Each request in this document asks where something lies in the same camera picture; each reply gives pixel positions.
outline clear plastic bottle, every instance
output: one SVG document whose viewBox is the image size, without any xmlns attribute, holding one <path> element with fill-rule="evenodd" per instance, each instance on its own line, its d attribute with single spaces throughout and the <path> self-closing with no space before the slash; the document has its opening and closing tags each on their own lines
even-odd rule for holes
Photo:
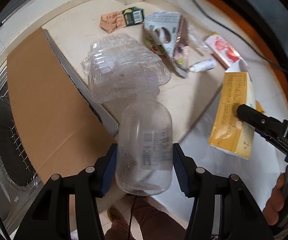
<svg viewBox="0 0 288 240">
<path fill-rule="evenodd" d="M 117 185 L 130 194 L 157 195 L 170 187 L 172 168 L 172 117 L 156 95 L 140 94 L 121 117 Z"/>
<path fill-rule="evenodd" d="M 93 43 L 82 67 L 91 100 L 101 104 L 165 85 L 171 79 L 158 55 L 122 33 Z"/>
</svg>

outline stainless steel sink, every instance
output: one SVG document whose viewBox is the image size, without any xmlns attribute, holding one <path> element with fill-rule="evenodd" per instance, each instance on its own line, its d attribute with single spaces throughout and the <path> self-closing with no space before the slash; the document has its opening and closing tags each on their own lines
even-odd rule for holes
<svg viewBox="0 0 288 240">
<path fill-rule="evenodd" d="M 0 74 L 0 217 L 8 234 L 19 226 L 42 187 L 14 124 L 5 67 Z"/>
</svg>

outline cardboard sheet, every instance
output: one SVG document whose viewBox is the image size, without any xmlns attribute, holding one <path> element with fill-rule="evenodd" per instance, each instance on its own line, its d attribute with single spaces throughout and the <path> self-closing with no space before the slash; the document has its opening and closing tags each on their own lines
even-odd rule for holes
<svg viewBox="0 0 288 240">
<path fill-rule="evenodd" d="M 42 28 L 8 56 L 8 86 L 18 133 L 44 183 L 54 173 L 66 177 L 94 165 L 115 143 L 63 69 Z M 99 211 L 121 196 L 114 181 Z"/>
</svg>

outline finger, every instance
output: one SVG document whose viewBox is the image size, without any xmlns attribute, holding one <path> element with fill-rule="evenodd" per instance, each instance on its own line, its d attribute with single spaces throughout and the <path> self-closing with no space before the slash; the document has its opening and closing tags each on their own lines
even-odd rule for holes
<svg viewBox="0 0 288 240">
<path fill-rule="evenodd" d="M 267 223 L 270 226 L 273 226 L 273 225 L 275 225 L 278 222 L 278 219 L 279 219 L 278 212 L 276 212 L 272 208 L 271 203 L 270 203 L 269 200 L 267 201 L 266 207 L 263 210 L 263 215 L 266 218 Z"/>
<path fill-rule="evenodd" d="M 271 197 L 268 201 L 270 201 L 271 207 L 277 212 L 282 210 L 285 204 L 282 191 L 277 188 L 273 188 L 273 190 L 271 191 Z"/>
<path fill-rule="evenodd" d="M 278 179 L 275 188 L 281 189 L 285 185 L 285 173 L 282 173 Z"/>
</svg>

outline yellow cardboard box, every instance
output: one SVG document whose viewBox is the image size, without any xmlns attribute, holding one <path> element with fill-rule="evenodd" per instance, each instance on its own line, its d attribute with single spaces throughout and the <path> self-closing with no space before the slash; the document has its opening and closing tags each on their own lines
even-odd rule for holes
<svg viewBox="0 0 288 240">
<path fill-rule="evenodd" d="M 228 154 L 249 159 L 254 128 L 237 118 L 237 107 L 242 104 L 256 108 L 250 75 L 244 61 L 239 60 L 225 73 L 216 119 L 208 144 Z"/>
</svg>

